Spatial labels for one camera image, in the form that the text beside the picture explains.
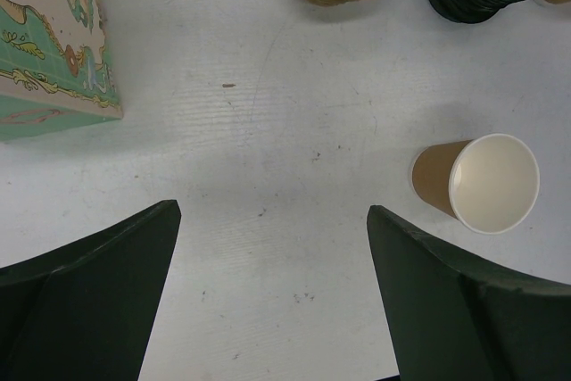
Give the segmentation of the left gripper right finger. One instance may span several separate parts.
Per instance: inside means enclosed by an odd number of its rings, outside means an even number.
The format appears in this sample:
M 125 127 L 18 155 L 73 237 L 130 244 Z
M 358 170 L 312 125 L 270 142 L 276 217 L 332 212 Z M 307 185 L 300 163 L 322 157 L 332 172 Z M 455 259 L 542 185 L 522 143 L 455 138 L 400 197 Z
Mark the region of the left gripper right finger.
M 370 251 L 399 380 L 568 380 L 570 287 L 428 234 L 383 206 Z

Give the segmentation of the brown paper coffee cup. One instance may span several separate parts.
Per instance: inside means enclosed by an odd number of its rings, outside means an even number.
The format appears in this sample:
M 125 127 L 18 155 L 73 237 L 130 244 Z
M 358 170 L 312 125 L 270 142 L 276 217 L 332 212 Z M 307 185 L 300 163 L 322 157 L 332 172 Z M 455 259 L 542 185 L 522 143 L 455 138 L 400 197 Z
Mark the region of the brown paper coffee cup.
M 533 209 L 540 171 L 524 142 L 495 133 L 429 146 L 412 163 L 410 182 L 422 201 L 466 228 L 498 235 Z

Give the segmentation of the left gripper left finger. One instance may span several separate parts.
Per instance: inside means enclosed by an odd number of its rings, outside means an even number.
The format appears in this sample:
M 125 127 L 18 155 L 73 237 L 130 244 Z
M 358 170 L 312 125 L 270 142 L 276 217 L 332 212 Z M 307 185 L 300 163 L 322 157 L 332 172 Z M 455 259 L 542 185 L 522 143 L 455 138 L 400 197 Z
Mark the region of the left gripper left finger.
M 1 269 L 3 380 L 136 380 L 178 238 L 165 200 Z

